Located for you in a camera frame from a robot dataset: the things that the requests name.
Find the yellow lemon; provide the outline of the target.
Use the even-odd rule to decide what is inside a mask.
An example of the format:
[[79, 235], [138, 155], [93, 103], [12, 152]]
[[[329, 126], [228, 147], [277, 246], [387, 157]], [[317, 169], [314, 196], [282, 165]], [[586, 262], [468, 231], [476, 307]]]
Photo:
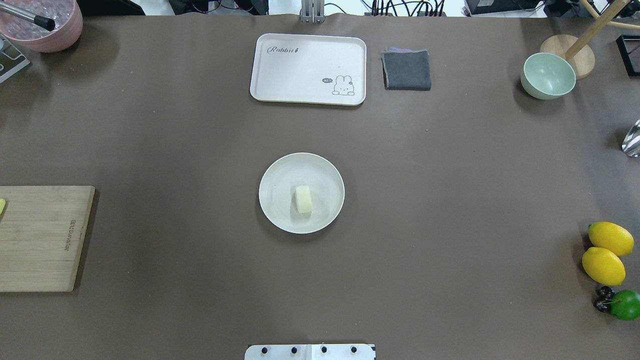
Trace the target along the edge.
[[626, 280], [626, 267], [614, 252], [602, 247], [590, 247], [582, 255], [582, 268], [595, 282], [615, 287]]
[[633, 252], [634, 237], [621, 225], [598, 221], [587, 229], [590, 243], [597, 248], [608, 249], [617, 256], [627, 256]]

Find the pink bowl with ice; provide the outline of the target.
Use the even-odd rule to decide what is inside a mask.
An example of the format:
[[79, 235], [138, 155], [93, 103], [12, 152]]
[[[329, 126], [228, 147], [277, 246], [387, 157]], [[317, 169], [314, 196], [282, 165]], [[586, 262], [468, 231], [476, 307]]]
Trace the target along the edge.
[[2, 0], [0, 29], [14, 44], [54, 53], [78, 41], [83, 16], [76, 0]]

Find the grey folded cloth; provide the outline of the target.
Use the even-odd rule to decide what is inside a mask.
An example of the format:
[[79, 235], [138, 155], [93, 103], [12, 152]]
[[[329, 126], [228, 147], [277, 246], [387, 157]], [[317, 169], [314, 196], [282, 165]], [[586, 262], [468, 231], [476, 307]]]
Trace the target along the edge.
[[387, 48], [381, 53], [384, 85], [394, 91], [430, 91], [432, 78], [428, 50]]

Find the aluminium frame post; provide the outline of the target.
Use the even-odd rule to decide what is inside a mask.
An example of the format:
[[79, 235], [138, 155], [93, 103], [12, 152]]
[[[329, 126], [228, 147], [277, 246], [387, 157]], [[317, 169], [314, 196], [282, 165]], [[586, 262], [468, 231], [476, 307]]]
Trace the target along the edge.
[[300, 19], [304, 24], [325, 22], [325, 0], [302, 0]]

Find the mint green bowl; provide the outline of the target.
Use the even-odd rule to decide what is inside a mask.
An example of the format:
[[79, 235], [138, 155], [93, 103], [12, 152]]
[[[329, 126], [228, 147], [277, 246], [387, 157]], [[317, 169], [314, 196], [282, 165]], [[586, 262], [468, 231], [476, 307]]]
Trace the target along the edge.
[[533, 98], [555, 100], [573, 91], [577, 77], [567, 60], [548, 52], [538, 52], [525, 60], [519, 82]]

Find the beige rabbit tray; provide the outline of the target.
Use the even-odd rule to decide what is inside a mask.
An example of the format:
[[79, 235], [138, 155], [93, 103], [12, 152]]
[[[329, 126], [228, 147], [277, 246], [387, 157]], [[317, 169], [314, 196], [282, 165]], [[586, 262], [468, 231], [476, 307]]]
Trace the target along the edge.
[[366, 78], [360, 38], [265, 33], [256, 41], [249, 91], [258, 101], [358, 106]]

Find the wooden mug tree stand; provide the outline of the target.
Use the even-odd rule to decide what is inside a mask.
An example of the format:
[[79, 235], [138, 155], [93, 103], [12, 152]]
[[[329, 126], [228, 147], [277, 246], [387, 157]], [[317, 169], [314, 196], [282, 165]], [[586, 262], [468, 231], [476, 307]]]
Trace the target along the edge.
[[617, 27], [638, 31], [639, 26], [614, 20], [630, 3], [629, 0], [614, 0], [602, 14], [599, 14], [587, 0], [579, 0], [578, 3], [592, 16], [593, 23], [590, 27], [578, 38], [569, 34], [553, 35], [541, 44], [539, 51], [554, 54], [566, 60], [574, 70], [576, 79], [580, 80], [594, 70], [595, 55], [589, 43], [601, 30], [605, 27]]

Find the bamboo cutting board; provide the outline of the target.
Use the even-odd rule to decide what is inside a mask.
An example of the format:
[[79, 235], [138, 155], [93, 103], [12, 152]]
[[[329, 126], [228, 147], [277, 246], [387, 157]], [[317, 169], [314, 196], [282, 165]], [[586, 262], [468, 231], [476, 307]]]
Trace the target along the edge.
[[71, 292], [89, 225], [93, 186], [2, 186], [0, 290]]

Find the green lime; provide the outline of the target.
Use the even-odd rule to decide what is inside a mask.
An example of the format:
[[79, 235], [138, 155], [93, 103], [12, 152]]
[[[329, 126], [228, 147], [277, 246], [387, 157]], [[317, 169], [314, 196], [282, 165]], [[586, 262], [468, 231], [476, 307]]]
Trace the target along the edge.
[[640, 316], [640, 294], [632, 290], [617, 292], [610, 303], [610, 314], [620, 321], [633, 321]]

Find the white mounting plate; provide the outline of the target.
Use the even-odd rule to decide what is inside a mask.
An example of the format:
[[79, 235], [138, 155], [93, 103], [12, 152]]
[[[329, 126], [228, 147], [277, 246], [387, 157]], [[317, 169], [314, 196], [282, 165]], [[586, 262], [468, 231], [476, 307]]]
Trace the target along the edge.
[[374, 344], [254, 344], [247, 347], [245, 360], [375, 360]]

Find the pale yellow bun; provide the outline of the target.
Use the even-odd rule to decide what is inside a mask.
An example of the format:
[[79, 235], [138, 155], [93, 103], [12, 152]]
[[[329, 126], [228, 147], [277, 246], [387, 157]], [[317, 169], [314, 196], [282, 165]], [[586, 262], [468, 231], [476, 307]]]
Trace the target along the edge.
[[299, 185], [294, 189], [295, 207], [300, 214], [310, 214], [313, 212], [313, 196], [311, 187]]

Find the black frame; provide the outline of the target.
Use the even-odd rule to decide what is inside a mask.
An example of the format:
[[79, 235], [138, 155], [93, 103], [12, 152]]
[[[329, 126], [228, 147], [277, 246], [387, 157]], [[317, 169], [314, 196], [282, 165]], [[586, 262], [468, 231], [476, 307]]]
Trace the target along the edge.
[[622, 64], [629, 76], [640, 75], [640, 36], [622, 34], [615, 40]]

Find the white round plate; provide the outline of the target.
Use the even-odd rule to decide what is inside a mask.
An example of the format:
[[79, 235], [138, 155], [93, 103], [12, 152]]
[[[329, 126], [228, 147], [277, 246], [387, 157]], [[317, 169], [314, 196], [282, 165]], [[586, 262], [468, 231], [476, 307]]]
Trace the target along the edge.
[[258, 188], [263, 214], [277, 228], [311, 234], [330, 225], [345, 202], [338, 169], [315, 153], [290, 153], [263, 174]]

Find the metal tongs black tip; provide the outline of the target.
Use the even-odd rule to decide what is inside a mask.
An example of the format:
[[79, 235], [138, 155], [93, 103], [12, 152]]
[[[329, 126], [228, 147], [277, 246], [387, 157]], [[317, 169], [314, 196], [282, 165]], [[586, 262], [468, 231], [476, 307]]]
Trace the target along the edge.
[[4, 0], [0, 1], [0, 11], [2, 11], [2, 13], [14, 16], [15, 18], [19, 18], [32, 23], [37, 27], [43, 28], [44, 30], [47, 30], [49, 32], [52, 32], [56, 27], [56, 23], [52, 18], [41, 16], [39, 14], [33, 13], [30, 10], [23, 9], [22, 7], [18, 7], [13, 4], [9, 4]]

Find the silver metal object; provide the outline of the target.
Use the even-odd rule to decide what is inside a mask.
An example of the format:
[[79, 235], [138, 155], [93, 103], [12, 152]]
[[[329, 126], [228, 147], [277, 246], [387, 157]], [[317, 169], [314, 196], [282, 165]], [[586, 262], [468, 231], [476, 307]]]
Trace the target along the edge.
[[627, 157], [640, 157], [640, 120], [637, 120], [626, 133], [621, 143], [621, 151]]

